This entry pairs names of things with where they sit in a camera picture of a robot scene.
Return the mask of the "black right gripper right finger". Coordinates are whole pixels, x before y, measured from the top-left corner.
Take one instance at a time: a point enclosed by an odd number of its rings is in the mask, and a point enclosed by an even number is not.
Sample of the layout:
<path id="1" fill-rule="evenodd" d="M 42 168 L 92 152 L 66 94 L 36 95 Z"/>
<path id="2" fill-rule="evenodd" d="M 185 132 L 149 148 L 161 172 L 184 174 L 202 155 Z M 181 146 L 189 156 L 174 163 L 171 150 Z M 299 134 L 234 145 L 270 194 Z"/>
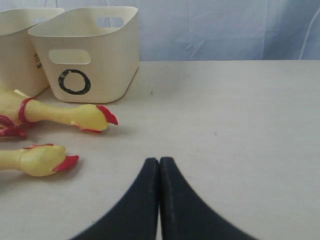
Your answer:
<path id="1" fill-rule="evenodd" d="M 159 170 L 162 239 L 254 239 L 211 209 L 188 184 L 172 157 L 162 157 Z"/>

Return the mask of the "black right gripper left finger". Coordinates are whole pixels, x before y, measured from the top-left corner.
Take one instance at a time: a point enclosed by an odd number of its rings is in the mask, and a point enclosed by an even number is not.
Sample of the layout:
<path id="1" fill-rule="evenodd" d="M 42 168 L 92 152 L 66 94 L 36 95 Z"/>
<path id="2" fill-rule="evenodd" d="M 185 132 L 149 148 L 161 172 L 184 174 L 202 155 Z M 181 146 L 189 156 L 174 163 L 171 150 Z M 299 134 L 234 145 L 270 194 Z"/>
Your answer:
<path id="1" fill-rule="evenodd" d="M 155 240 L 159 213 L 159 162 L 147 158 L 123 197 L 74 240 Z"/>

